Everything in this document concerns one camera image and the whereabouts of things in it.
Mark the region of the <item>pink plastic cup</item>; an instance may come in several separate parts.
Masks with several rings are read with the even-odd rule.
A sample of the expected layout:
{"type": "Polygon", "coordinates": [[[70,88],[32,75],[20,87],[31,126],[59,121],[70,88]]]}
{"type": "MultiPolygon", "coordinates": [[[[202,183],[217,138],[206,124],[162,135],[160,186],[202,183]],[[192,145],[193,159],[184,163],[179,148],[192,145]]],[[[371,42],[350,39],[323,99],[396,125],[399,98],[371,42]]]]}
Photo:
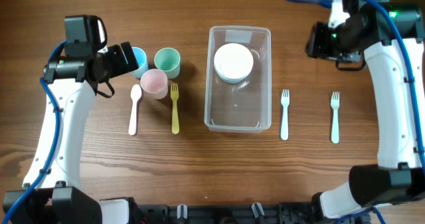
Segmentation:
{"type": "Polygon", "coordinates": [[[159,69],[146,71],[140,79],[140,85],[150,98],[160,100],[165,98],[168,93],[167,75],[159,69]]]}

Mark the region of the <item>white plastic spoon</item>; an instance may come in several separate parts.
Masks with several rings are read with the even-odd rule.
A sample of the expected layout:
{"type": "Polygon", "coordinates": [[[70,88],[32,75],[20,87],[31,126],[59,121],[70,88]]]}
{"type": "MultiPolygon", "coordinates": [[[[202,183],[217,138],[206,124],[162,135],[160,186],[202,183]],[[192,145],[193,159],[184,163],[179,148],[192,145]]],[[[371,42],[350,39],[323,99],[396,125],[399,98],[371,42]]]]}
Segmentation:
{"type": "Polygon", "coordinates": [[[131,114],[129,119],[129,127],[128,127],[128,134],[130,136],[134,136],[137,133],[137,117],[138,117],[138,104],[139,101],[142,99],[143,91],[141,89],[141,86],[138,84],[134,84],[131,92],[130,92],[130,98],[132,101],[131,106],[131,114]]]}

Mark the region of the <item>blue plastic cup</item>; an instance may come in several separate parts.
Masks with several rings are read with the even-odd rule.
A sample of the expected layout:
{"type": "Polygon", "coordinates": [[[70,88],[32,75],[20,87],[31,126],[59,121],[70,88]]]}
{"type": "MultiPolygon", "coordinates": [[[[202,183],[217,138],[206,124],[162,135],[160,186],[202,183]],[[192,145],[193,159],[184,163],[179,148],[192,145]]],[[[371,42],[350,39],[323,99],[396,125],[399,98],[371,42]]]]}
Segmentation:
{"type": "Polygon", "coordinates": [[[130,72],[130,74],[137,79],[140,79],[145,72],[149,70],[149,65],[147,63],[147,55],[145,51],[139,47],[132,48],[135,59],[137,61],[138,68],[130,72]]]}

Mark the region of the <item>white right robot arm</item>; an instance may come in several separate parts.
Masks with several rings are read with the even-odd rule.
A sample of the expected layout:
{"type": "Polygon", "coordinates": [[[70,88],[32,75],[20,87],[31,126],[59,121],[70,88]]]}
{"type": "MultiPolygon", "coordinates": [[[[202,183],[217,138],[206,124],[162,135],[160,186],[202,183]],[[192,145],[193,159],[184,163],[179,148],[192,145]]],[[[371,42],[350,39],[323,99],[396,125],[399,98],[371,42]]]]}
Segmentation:
{"type": "Polygon", "coordinates": [[[424,198],[424,22],[415,4],[325,1],[329,21],[315,24],[306,52],[339,70],[369,69],[379,123],[377,162],[354,166],[339,187],[312,199],[316,221],[342,220],[379,205],[424,198]]]}

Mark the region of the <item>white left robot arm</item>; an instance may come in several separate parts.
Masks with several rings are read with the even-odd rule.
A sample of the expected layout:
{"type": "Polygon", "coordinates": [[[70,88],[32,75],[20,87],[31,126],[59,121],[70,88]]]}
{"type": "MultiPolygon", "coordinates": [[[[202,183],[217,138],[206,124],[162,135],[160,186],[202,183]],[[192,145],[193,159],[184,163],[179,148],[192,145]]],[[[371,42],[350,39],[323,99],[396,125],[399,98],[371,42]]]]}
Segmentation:
{"type": "Polygon", "coordinates": [[[50,55],[40,79],[46,93],[41,135],[31,167],[18,191],[3,200],[5,223],[139,223],[135,201],[97,201],[80,184],[85,124],[99,85],[136,69],[131,45],[108,46],[103,20],[67,16],[66,38],[50,55]]]}

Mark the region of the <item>light green plastic fork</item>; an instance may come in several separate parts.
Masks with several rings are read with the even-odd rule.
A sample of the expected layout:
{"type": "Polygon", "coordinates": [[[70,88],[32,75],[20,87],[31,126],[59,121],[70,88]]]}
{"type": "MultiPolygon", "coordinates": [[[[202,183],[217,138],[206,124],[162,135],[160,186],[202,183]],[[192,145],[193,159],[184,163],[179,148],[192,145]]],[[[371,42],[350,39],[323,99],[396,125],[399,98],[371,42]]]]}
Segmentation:
{"type": "Polygon", "coordinates": [[[339,100],[339,92],[333,92],[332,96],[331,96],[331,108],[333,110],[333,119],[332,119],[332,127],[331,127],[331,141],[334,144],[339,143],[339,105],[340,105],[340,100],[339,100]]]}

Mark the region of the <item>light blue plastic fork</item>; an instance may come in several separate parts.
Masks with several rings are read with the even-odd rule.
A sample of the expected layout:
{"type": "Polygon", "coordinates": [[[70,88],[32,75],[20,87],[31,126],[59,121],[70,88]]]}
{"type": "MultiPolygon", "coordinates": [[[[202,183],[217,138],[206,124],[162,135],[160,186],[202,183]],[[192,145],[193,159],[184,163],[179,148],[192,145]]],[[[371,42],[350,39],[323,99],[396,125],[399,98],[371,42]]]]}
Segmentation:
{"type": "Polygon", "coordinates": [[[288,89],[283,89],[282,91],[281,105],[282,105],[282,124],[281,124],[281,130],[280,130],[280,137],[282,140],[287,140],[289,137],[288,107],[290,105],[290,91],[288,89]]]}

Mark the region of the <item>green plastic cup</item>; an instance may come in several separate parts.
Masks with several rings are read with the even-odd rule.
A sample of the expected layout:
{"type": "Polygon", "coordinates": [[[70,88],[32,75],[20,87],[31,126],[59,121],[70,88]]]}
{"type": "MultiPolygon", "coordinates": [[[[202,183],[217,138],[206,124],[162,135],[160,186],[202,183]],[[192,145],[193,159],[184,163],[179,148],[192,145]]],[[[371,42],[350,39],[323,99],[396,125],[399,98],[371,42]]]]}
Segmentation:
{"type": "Polygon", "coordinates": [[[180,73],[181,56],[174,48],[163,48],[155,54],[154,63],[156,68],[162,70],[168,79],[174,79],[180,73]]]}

